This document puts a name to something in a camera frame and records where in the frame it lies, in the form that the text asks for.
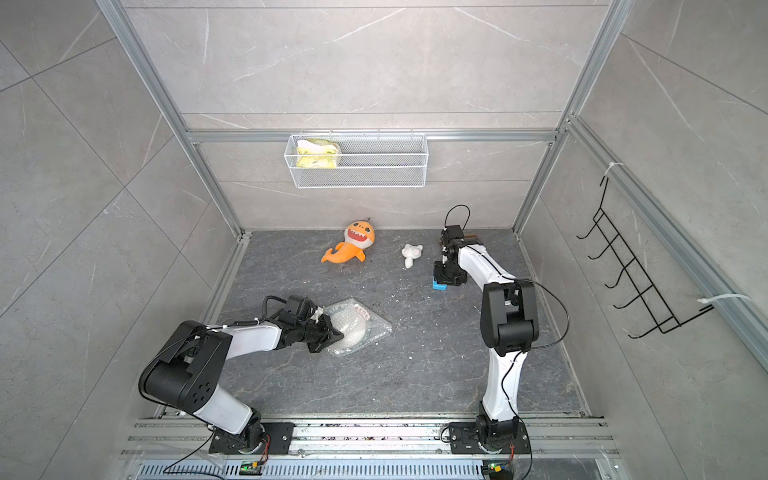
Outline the blue tape dispenser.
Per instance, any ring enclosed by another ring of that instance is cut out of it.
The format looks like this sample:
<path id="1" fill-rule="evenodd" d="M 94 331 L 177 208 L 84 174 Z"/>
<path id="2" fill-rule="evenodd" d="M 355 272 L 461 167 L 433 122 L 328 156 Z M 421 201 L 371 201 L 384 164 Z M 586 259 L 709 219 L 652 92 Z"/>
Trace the blue tape dispenser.
<path id="1" fill-rule="evenodd" d="M 437 282 L 436 282 L 436 281 L 433 279 L 433 282 L 432 282 L 432 288 L 433 288 L 434 290 L 445 291 L 445 290 L 447 290 L 447 287 L 448 287 L 448 285 L 446 285 L 446 284 L 440 284 L 440 283 L 437 283 Z"/>

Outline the white plate teal rim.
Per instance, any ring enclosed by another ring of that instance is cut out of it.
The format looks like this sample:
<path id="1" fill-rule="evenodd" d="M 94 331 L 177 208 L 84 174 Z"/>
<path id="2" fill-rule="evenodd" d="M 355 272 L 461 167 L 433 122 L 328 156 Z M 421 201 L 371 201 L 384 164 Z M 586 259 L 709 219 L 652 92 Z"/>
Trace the white plate teal rim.
<path id="1" fill-rule="evenodd" d="M 333 326 L 343 334 L 343 338 L 334 344 L 336 351 L 345 351 L 360 344 L 371 320 L 370 312 L 358 304 L 346 306 L 332 317 Z"/>

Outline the clear bubble wrap sheet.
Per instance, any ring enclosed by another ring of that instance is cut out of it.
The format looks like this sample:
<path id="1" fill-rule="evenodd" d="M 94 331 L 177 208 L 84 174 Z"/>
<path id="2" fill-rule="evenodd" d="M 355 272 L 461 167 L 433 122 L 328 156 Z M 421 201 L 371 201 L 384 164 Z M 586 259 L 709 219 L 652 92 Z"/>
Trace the clear bubble wrap sheet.
<path id="1" fill-rule="evenodd" d="M 323 351 L 336 357 L 348 356 L 377 344 L 392 334 L 392 324 L 355 298 L 324 308 L 332 326 L 343 337 L 327 344 Z"/>

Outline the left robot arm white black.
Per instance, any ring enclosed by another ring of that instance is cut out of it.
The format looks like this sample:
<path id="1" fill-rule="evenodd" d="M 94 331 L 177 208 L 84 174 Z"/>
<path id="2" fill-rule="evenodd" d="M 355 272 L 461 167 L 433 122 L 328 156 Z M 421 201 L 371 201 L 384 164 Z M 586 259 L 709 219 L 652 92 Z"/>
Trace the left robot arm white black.
<path id="1" fill-rule="evenodd" d="M 255 352 L 304 343 L 318 353 L 344 338 L 331 318 L 313 313 L 287 323 L 250 321 L 211 326 L 184 321 L 173 332 L 138 380 L 149 400 L 186 412 L 213 428 L 224 449 L 251 453 L 266 445 L 261 414 L 219 385 L 227 360 Z"/>

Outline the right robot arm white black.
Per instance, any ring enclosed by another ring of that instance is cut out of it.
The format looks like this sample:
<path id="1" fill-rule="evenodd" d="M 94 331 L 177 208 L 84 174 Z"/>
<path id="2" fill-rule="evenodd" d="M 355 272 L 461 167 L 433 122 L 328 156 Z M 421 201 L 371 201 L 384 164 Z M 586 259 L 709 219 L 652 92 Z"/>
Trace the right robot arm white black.
<path id="1" fill-rule="evenodd" d="M 489 351 L 486 391 L 475 420 L 478 448 L 500 453 L 523 446 L 527 431 L 520 416 L 518 393 L 525 360 L 533 350 L 563 342 L 538 342 L 537 292 L 550 294 L 541 283 L 519 278 L 495 261 L 475 238 L 441 241 L 442 259 L 434 264 L 433 286 L 459 286 L 474 281 L 482 291 L 480 333 Z"/>

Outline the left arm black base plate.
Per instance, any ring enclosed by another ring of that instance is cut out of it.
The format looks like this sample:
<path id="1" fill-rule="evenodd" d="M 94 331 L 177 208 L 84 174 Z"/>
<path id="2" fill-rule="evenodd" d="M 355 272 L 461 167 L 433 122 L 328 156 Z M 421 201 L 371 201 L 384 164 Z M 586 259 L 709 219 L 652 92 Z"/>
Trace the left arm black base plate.
<path id="1" fill-rule="evenodd" d="M 295 424 L 292 422 L 257 422 L 234 435 L 221 429 L 213 431 L 208 452 L 210 454 L 285 455 L 289 452 Z"/>

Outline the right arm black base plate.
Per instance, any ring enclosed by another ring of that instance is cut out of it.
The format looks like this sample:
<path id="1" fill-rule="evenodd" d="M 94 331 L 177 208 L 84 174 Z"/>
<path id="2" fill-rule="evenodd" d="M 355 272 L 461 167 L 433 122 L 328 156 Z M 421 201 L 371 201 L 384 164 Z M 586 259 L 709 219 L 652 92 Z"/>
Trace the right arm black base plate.
<path id="1" fill-rule="evenodd" d="M 473 422 L 451 422 L 441 434 L 441 439 L 450 445 L 453 454 L 531 453 L 530 436 L 524 422 L 519 419 L 492 421 L 488 425 L 478 419 Z"/>

